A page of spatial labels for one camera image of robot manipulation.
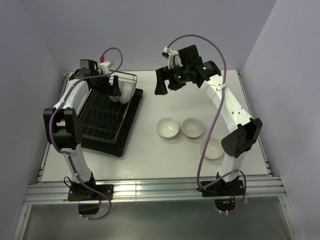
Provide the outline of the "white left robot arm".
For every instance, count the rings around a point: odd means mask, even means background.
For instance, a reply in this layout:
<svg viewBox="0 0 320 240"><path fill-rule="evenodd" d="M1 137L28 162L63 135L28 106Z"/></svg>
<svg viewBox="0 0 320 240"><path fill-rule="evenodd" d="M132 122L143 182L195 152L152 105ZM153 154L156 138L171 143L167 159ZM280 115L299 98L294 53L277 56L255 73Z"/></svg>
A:
<svg viewBox="0 0 320 240"><path fill-rule="evenodd" d="M114 96L120 93L118 83L110 83L113 62L102 56L100 62L82 59L80 67L70 77L67 88L52 108L43 111L43 120L48 142L62 154L71 172L74 186L81 185L79 194L86 200L96 197L98 188L94 176L83 155L82 127L77 110L83 98L91 90Z"/></svg>

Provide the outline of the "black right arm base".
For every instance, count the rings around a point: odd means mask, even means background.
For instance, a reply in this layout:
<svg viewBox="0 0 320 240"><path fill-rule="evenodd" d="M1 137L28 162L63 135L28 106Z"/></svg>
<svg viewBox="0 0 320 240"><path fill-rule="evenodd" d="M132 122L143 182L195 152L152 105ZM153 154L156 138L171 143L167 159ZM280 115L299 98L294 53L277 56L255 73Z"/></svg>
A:
<svg viewBox="0 0 320 240"><path fill-rule="evenodd" d="M242 197L245 186L242 180L236 178L231 182L220 180L207 189L198 189L204 198L213 197L215 207L220 211L232 211L236 208L236 197Z"/></svg>

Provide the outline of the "white bowl near right arm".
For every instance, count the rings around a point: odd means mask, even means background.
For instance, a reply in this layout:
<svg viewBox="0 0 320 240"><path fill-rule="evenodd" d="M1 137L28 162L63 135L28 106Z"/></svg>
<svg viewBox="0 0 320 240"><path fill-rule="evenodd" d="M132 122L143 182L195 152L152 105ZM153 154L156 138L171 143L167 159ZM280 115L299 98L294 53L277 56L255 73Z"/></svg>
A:
<svg viewBox="0 0 320 240"><path fill-rule="evenodd" d="M217 160L223 155L223 153L224 150L221 141L215 137L211 137L205 150L204 157L209 160Z"/></svg>

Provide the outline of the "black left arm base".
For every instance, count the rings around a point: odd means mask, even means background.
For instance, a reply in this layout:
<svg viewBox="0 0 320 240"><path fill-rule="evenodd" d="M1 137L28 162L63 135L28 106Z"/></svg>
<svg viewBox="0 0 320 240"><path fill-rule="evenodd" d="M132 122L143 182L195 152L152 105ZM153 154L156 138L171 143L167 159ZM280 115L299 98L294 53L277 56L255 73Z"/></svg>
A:
<svg viewBox="0 0 320 240"><path fill-rule="evenodd" d="M113 199L114 185L96 184L93 175L84 184L94 191L84 187L81 183L72 181L68 176L64 177L63 182L68 187L67 201L78 202L78 213L82 216L96 215L100 210L102 200L111 201Z"/></svg>

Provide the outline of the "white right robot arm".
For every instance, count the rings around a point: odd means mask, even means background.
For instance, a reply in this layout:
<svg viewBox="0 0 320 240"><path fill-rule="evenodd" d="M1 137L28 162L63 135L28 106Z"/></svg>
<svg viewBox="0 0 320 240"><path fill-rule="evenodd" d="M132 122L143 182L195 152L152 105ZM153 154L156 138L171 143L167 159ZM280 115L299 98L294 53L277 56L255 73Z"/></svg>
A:
<svg viewBox="0 0 320 240"><path fill-rule="evenodd" d="M259 118L253 118L235 98L217 65L204 62L195 45L178 51L165 47L162 56L167 66L157 69L155 95L166 95L191 82L202 90L218 108L217 114L226 123L229 133L221 140L224 159L218 172L217 191L229 194L234 188L246 153L256 143L263 126Z"/></svg>

